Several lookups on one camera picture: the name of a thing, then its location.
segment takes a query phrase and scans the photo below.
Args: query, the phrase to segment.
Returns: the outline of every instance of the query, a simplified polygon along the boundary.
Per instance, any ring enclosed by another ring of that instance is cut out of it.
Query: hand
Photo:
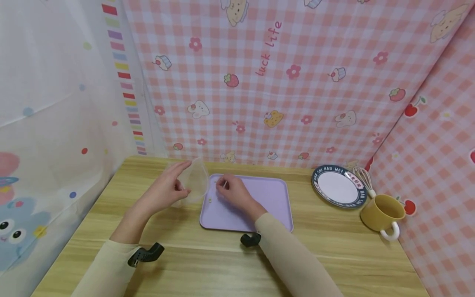
[[[243,211],[252,221],[256,221],[267,212],[259,202],[252,198],[242,180],[232,174],[221,176],[216,182],[216,189],[229,203]]]
[[[185,189],[177,178],[190,165],[191,161],[185,161],[166,169],[132,208],[151,217],[170,207],[176,201],[186,198],[191,190]]]

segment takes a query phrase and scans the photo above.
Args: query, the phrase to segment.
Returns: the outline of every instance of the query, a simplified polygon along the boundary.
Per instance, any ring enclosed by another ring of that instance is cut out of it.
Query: white plate with blue rim
[[[319,166],[312,186],[325,200],[343,208],[358,208],[366,201],[366,189],[351,171],[337,165]]]

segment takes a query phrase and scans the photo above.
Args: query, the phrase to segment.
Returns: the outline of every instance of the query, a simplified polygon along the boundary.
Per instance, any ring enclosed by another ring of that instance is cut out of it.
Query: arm
[[[228,188],[223,188],[224,181]],[[216,185],[231,204],[255,222],[262,236],[259,246],[294,297],[343,297],[317,258],[251,197],[239,178],[224,175]]]
[[[191,162],[175,164],[165,170],[150,188],[125,213],[110,239],[100,249],[72,297],[122,297],[135,268],[127,264],[138,250],[140,237],[155,213],[171,206],[190,193],[177,177]]]

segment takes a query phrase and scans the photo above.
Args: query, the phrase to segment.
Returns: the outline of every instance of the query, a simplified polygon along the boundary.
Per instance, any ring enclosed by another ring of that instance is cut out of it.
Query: whisk
[[[358,166],[353,168],[353,173],[361,180],[361,182],[363,182],[365,188],[368,190],[368,195],[371,198],[374,198],[376,196],[376,192],[373,190],[370,173],[367,172],[366,169]]]

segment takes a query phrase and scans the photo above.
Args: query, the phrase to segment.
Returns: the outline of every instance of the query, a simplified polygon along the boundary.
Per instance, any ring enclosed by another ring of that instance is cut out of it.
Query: yellow mug
[[[360,218],[368,228],[390,241],[398,239],[400,231],[396,222],[405,216],[402,204],[385,194],[376,195],[360,212]],[[389,227],[393,229],[392,235],[385,231]]]

